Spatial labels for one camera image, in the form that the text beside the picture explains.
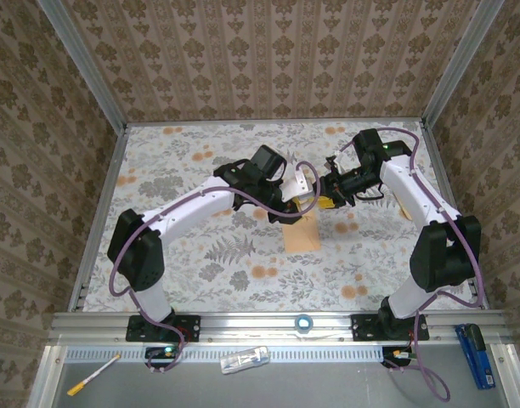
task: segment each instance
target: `yellow pen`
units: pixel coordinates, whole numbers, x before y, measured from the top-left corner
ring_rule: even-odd
[[[100,374],[100,372],[102,372],[104,369],[106,369],[108,366],[110,366],[111,364],[113,364],[115,361],[117,361],[120,358],[121,358],[121,355],[117,354],[115,357],[113,357],[112,359],[107,361],[105,364],[103,364],[98,370],[94,371],[90,376],[88,376],[87,378],[82,380],[75,387],[71,388],[67,392],[67,394],[72,397],[73,395],[75,395],[76,393],[81,391],[84,388],[84,386],[87,385],[88,383],[90,383],[95,377],[97,377]]]

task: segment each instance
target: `patterned wallpaper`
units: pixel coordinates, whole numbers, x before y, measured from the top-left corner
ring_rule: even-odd
[[[478,0],[64,0],[129,122],[420,116]]]
[[[0,1],[0,406],[68,302],[115,135],[33,1]]]
[[[483,225],[489,301],[520,346],[520,1],[505,1],[434,136],[460,209]]]

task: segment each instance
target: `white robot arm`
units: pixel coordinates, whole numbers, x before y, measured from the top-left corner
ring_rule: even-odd
[[[149,210],[143,216],[132,209],[121,214],[107,253],[129,281],[138,306],[153,321],[163,321],[173,313],[161,285],[165,270],[163,246],[214,213],[230,208],[239,210],[247,197],[272,209],[268,216],[272,223],[293,224],[305,213],[298,211],[291,198],[310,193],[312,185],[298,167],[294,176],[285,182],[282,178],[273,181],[281,167],[286,168],[285,159],[263,145],[251,160],[219,167],[204,183],[177,200]],[[127,249],[122,256],[124,246]]]
[[[475,217],[462,217],[421,172],[413,168],[411,150],[404,142],[383,144],[375,129],[367,129],[355,136],[352,144],[360,167],[340,173],[337,157],[328,157],[331,171],[320,178],[321,195],[331,199],[332,207],[354,206],[358,193],[385,184],[421,232],[410,258],[411,276],[383,300],[379,309],[383,331],[389,337],[400,337],[401,322],[414,316],[432,296],[475,275],[471,259],[447,218],[454,221],[465,237],[475,259],[479,253],[481,227]],[[401,325],[404,335],[408,328]]]

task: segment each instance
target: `wire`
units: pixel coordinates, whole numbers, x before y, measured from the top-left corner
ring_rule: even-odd
[[[403,352],[403,351],[410,350],[411,349],[411,344],[413,344],[413,338],[414,338],[413,331],[410,330],[410,340],[408,341],[407,345],[404,348],[401,348],[398,351]],[[384,354],[383,356],[386,357],[388,355],[393,355],[394,351],[392,351],[390,353],[387,353],[387,354]]]
[[[385,194],[381,191],[381,186],[382,186],[382,183],[379,183],[379,185],[377,186],[377,191],[379,191],[379,195],[376,195],[375,197],[362,197],[358,194],[355,194],[354,196],[361,200],[361,201],[377,201],[377,200],[382,200],[383,198],[385,198]]]
[[[419,176],[416,173],[415,170],[415,155],[419,147],[419,137],[410,132],[406,129],[400,129],[399,127],[379,127],[377,131],[394,131],[394,132],[401,132],[405,133],[409,136],[411,136],[415,140],[415,146],[413,147],[413,151],[411,152],[410,157],[410,171],[413,179],[418,184],[418,186],[421,188],[422,192],[428,197],[428,199],[432,202],[434,206],[438,209],[439,213],[445,218],[447,223],[450,225],[451,229],[455,232],[456,237],[460,241],[461,245],[464,247],[464,250],[466,251],[466,255],[470,259],[470,263],[472,264],[473,272],[475,275],[475,278],[478,281],[478,298],[474,303],[466,302],[463,299],[460,299],[459,297],[453,295],[452,293],[448,293],[445,291],[439,291],[438,294],[447,296],[448,298],[451,298],[455,300],[456,302],[467,306],[468,308],[476,308],[480,307],[483,304],[483,297],[484,297],[484,284],[483,284],[483,277],[481,274],[481,269],[479,268],[477,259],[475,259],[475,255],[473,254],[473,250],[470,248],[470,244],[467,243],[466,238],[461,233],[461,231],[456,226],[453,219],[450,217],[450,215],[447,213],[447,211],[444,209],[444,207],[441,205],[441,203],[436,199],[436,197],[430,192],[430,190],[422,183],[422,180],[419,178]]]
[[[194,200],[194,199],[196,199],[198,197],[204,196],[205,194],[214,193],[215,191],[229,191],[231,193],[234,193],[234,194],[237,194],[239,196],[242,196],[242,197],[246,198],[248,201],[251,201],[252,203],[256,204],[257,206],[259,206],[259,207],[263,208],[264,210],[268,211],[269,213],[278,215],[279,217],[282,217],[282,218],[301,217],[302,215],[305,215],[306,213],[311,211],[317,205],[317,201],[319,200],[319,197],[320,197],[320,181],[319,181],[319,174],[317,173],[317,170],[308,161],[300,161],[296,165],[296,170],[299,167],[301,167],[301,166],[309,167],[309,169],[313,173],[313,176],[314,176],[314,179],[315,179],[315,185],[316,185],[316,191],[315,191],[315,194],[314,194],[313,202],[311,202],[311,204],[309,204],[309,206],[306,209],[302,210],[302,211],[292,212],[292,213],[280,212],[280,211],[274,210],[273,208],[270,208],[270,207],[266,206],[265,204],[261,203],[259,200],[254,198],[252,195],[248,195],[247,193],[244,193],[243,191],[234,189],[232,187],[223,187],[223,186],[208,187],[208,188],[206,188],[206,189],[204,189],[202,191],[197,191],[194,194],[188,195],[188,196],[182,198],[181,200],[173,203],[168,208],[160,211],[154,217],[152,217],[151,219],[145,221],[141,226],[139,226],[139,228],[137,228],[130,235],[130,237],[127,239],[127,241],[124,243],[124,245],[122,246],[122,249],[120,250],[120,252],[118,253],[118,256],[115,259],[115,262],[113,264],[113,269],[111,270],[110,275],[109,275],[109,292],[110,292],[110,294],[112,296],[116,297],[116,298],[119,298],[120,296],[123,296],[124,294],[129,293],[130,297],[132,298],[133,303],[138,308],[139,313],[143,316],[143,318],[146,321],[148,321],[151,325],[159,326],[159,327],[162,327],[164,329],[168,329],[168,330],[170,330],[172,332],[175,332],[178,335],[178,337],[179,337],[178,350],[177,350],[177,353],[175,354],[175,358],[173,359],[173,361],[169,365],[163,367],[162,369],[155,369],[152,366],[149,367],[152,371],[166,372],[168,370],[171,370],[178,363],[178,358],[180,357],[181,352],[183,351],[183,347],[184,347],[184,336],[183,336],[183,333],[180,330],[178,330],[177,328],[175,328],[173,326],[170,326],[170,325],[166,325],[165,323],[161,323],[159,321],[155,321],[155,320],[151,319],[142,310],[141,305],[139,304],[139,301],[138,301],[137,297],[135,296],[135,292],[132,290],[132,288],[130,286],[126,286],[120,292],[117,292],[115,290],[116,272],[118,270],[118,267],[121,264],[122,259],[124,258],[124,254],[126,253],[128,248],[132,245],[132,242],[134,242],[135,239],[145,229],[150,227],[153,223],[159,221],[162,217],[165,217],[166,215],[168,215],[171,211],[181,207],[182,205],[186,204],[187,202],[190,202],[190,201],[192,201],[192,200]]]
[[[351,139],[350,142],[346,143],[340,150],[339,152],[342,153],[343,151],[345,151],[348,147],[354,145],[354,141]]]
[[[467,243],[466,238],[464,235],[460,232],[458,227],[456,226],[453,219],[450,217],[450,215],[447,213],[447,211],[444,209],[444,207],[439,203],[439,201],[436,199],[436,197],[430,192],[430,190],[422,183],[421,179],[417,175],[417,172],[415,170],[415,155],[419,147],[420,140],[418,136],[408,130],[400,129],[398,127],[379,127],[377,131],[394,131],[394,132],[400,132],[405,133],[409,136],[411,136],[415,140],[415,146],[413,147],[413,151],[411,152],[410,157],[410,171],[413,179],[419,186],[419,188],[424,192],[424,194],[428,197],[430,202],[436,206],[438,211],[443,215],[447,223],[450,225],[451,229],[455,232],[458,240],[461,242],[462,246],[464,247],[464,250],[466,251],[466,254],[468,258],[470,259],[470,263],[473,267],[473,272],[475,274],[475,277],[478,282],[478,298],[474,303],[466,302],[463,299],[460,299],[459,297],[453,295],[452,293],[448,293],[445,291],[439,291],[438,293],[435,293],[432,297],[430,297],[420,308],[417,310],[415,315],[415,324],[413,327],[413,334],[414,334],[414,344],[415,344],[415,353],[416,353],[416,361],[417,365],[408,365],[406,367],[400,367],[400,370],[419,370],[422,374],[422,377],[424,378],[425,383],[427,384],[428,388],[430,388],[430,391],[434,396],[442,401],[442,402],[449,402],[450,401],[450,391],[449,387],[445,383],[445,381],[434,371],[424,366],[422,363],[422,357],[421,357],[421,351],[419,349],[419,318],[420,313],[422,310],[427,308],[434,300],[438,298],[438,295],[445,295],[448,298],[451,298],[455,300],[456,302],[467,306],[468,308],[476,308],[478,306],[481,306],[483,304],[483,297],[484,297],[484,285],[483,285],[483,277],[481,275],[481,269],[479,268],[477,259],[475,259],[475,255],[473,254],[473,250],[470,248],[470,245]],[[433,383],[432,377],[435,377],[441,385],[445,389],[445,396],[441,395],[437,389],[435,388],[435,385]]]

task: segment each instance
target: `floral tablecloth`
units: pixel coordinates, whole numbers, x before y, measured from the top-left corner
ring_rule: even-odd
[[[84,310],[134,310],[128,296],[113,298],[107,286],[112,263],[106,253],[122,211],[131,207],[141,213],[177,198],[203,182],[214,168],[251,157],[262,144],[282,153],[289,164],[308,160],[323,174],[326,156],[359,130],[381,126],[406,128],[421,137],[418,122],[390,121],[133,127]],[[392,132],[383,132],[382,138],[402,139],[409,147],[414,143]],[[353,151],[347,160],[358,165]],[[424,143],[416,162],[437,185]],[[286,253],[281,225],[270,224],[267,213],[254,206],[215,214],[164,248],[164,291],[177,311],[378,309],[380,301],[410,275],[409,258],[418,237],[393,194],[387,187],[383,191],[380,201],[315,209],[321,249],[313,252]],[[117,288],[125,284],[118,275]],[[467,284],[454,292],[472,297]],[[432,309],[457,307],[449,299],[432,305]]]

